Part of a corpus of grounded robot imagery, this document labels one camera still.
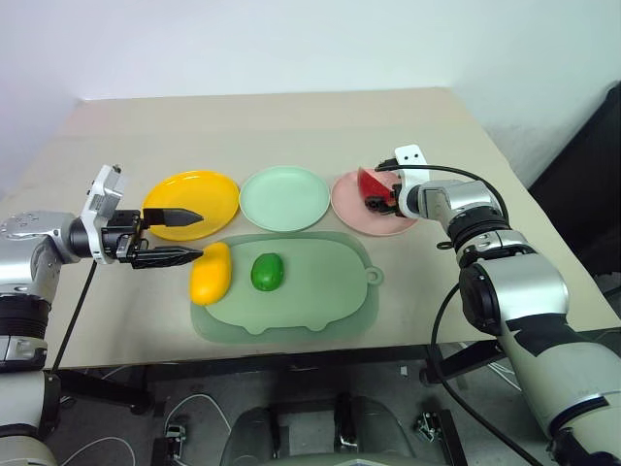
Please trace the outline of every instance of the light green plate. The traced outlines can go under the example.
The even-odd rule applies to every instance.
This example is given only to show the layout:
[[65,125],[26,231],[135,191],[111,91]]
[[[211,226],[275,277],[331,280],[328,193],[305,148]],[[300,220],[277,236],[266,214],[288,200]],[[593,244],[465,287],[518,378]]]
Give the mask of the light green plate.
[[330,189],[315,173],[300,167],[272,167],[250,177],[240,192],[245,217],[278,232],[303,230],[328,210]]
[[[363,332],[375,321],[377,288],[383,275],[373,267],[364,247],[355,238],[345,233],[312,232],[245,235],[228,238],[224,242],[231,247],[233,258],[234,272],[229,292],[208,309],[191,305],[192,323],[203,338],[221,343],[342,339]],[[250,283],[252,262],[262,252],[278,252],[274,250],[275,246],[284,248],[280,250],[285,267],[284,282],[276,291],[258,291]],[[314,262],[303,259],[309,258],[304,250],[312,250],[311,261]],[[340,257],[340,265],[327,258],[328,255]],[[311,278],[309,270],[315,267],[312,263],[323,267],[324,259],[333,264],[334,273],[324,271]],[[309,286],[305,286],[302,280],[294,279],[293,272],[296,270],[303,274],[300,279],[306,277],[309,280]],[[318,290],[314,289],[317,285],[320,285]],[[306,297],[295,298],[295,289],[299,290],[298,293],[306,293]],[[229,300],[236,309],[229,307]]]

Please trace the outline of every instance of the floor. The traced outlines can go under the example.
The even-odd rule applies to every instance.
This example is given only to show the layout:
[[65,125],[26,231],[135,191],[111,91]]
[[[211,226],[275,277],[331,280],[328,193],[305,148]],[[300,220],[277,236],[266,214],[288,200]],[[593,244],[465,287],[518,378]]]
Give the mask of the floor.
[[[620,313],[618,297],[615,299],[611,304]],[[589,336],[599,339],[617,353],[621,351],[619,329],[591,332]],[[458,349],[457,345],[442,348],[444,354]],[[506,359],[500,362],[509,367]],[[233,424],[241,413],[256,406],[331,400],[338,393],[349,391],[374,398],[386,405],[402,423],[416,456],[421,460],[445,464],[441,446],[421,440],[412,426],[422,411],[446,408],[453,414],[469,464],[525,464],[457,406],[441,386],[424,386],[418,379],[423,364],[420,360],[407,360],[304,371],[236,373],[151,383],[149,389],[154,393],[156,401],[165,402],[163,414],[134,416],[126,408],[77,400],[75,405],[62,410],[60,425],[49,436],[47,444],[60,465],[85,444],[102,437],[120,437],[131,445],[138,465],[149,465],[153,439],[163,432],[163,416],[192,393],[211,395]],[[106,372],[109,370],[91,370],[90,374],[103,376]],[[126,382],[129,375],[129,369],[121,369],[110,380]],[[547,441],[518,390],[487,367],[457,378],[455,385],[472,406],[539,461],[556,464],[549,460],[545,452]],[[215,408],[204,399],[195,399],[185,404],[179,410],[179,415],[184,418],[188,429],[183,461],[188,466],[218,465],[227,430]],[[291,415],[283,420],[283,424],[288,427],[288,449],[291,453],[332,451],[334,425],[330,413]],[[129,466],[132,463],[129,452],[118,442],[98,444],[71,462],[72,466],[93,464]]]

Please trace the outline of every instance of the black bracket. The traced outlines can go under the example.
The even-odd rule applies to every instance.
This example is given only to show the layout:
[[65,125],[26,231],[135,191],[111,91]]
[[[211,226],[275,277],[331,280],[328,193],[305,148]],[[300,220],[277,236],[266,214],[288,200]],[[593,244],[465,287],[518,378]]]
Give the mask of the black bracket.
[[[445,379],[461,376],[467,372],[486,366],[490,362],[503,359],[505,352],[496,340],[485,340],[476,342],[467,348],[464,348],[446,359],[442,358],[439,347],[427,347],[427,351],[431,356],[431,351],[435,351],[439,366]],[[427,359],[427,367],[420,371],[420,380],[423,383],[440,383],[438,374],[434,370],[430,359]]]
[[153,398],[145,387],[135,388],[68,370],[57,371],[56,376],[60,378],[62,392],[69,395],[126,406],[134,415],[143,415],[153,406]]

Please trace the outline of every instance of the table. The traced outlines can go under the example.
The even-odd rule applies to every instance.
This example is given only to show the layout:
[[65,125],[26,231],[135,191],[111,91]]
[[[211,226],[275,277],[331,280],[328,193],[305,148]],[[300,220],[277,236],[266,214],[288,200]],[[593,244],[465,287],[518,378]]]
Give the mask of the table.
[[[119,164],[130,177],[122,209],[140,208],[161,180],[186,170],[214,170],[239,185],[271,165],[307,167],[332,183],[358,166],[372,167],[393,149],[417,144],[428,163],[479,174],[505,197],[511,225],[560,270],[570,291],[569,322],[576,330],[619,324],[587,272],[543,211],[514,176],[507,160],[448,89],[166,97],[79,104],[30,164],[0,215],[22,210],[78,213],[102,164]],[[432,178],[446,178],[434,173]],[[366,247],[385,274],[379,313],[365,333],[346,341],[222,345],[192,329],[187,280],[190,265],[135,271],[100,266],[74,330],[63,367],[146,364],[256,354],[386,348],[429,343],[438,305],[456,283],[454,253],[436,249],[446,237],[421,220],[407,233],[371,238],[348,229],[329,211],[310,230],[346,231]],[[188,243],[201,249],[220,238],[261,233],[238,214],[217,234]],[[151,239],[151,245],[163,244]],[[89,261],[65,266],[50,314],[51,365],[85,280]],[[453,300],[440,341],[489,338],[473,329]]]

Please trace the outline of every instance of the pink plate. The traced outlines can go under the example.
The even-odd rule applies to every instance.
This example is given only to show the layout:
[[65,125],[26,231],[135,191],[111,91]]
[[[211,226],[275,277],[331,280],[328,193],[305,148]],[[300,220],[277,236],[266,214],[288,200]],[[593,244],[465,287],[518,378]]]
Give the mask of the pink plate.
[[[369,172],[381,183],[391,186],[399,179],[392,172]],[[372,236],[391,236],[403,233],[416,223],[411,218],[370,212],[358,191],[358,172],[349,172],[332,186],[332,208],[350,228]]]

